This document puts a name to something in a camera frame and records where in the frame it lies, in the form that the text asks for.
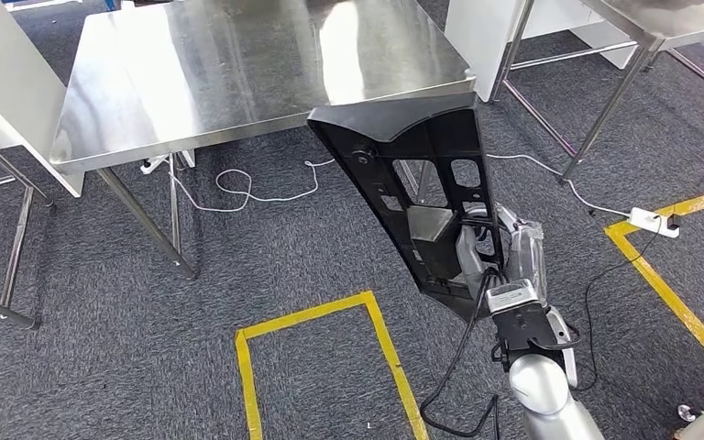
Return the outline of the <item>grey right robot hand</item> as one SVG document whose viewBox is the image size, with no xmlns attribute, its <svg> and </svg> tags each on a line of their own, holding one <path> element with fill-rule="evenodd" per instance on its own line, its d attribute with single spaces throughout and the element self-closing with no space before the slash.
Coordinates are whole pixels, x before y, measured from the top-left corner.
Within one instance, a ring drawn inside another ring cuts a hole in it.
<svg viewBox="0 0 704 440">
<path fill-rule="evenodd" d="M 547 288 L 542 225 L 522 219 L 500 203 L 495 203 L 495 213 L 499 225 L 511 234 L 508 262 L 504 264 L 502 273 L 508 277 L 509 282 L 527 279 L 532 284 L 537 301 L 546 307 Z M 486 290 L 482 287 L 484 268 L 476 243 L 473 227 L 462 225 L 456 239 L 456 256 L 464 281 L 474 300 L 484 296 Z"/>
</svg>

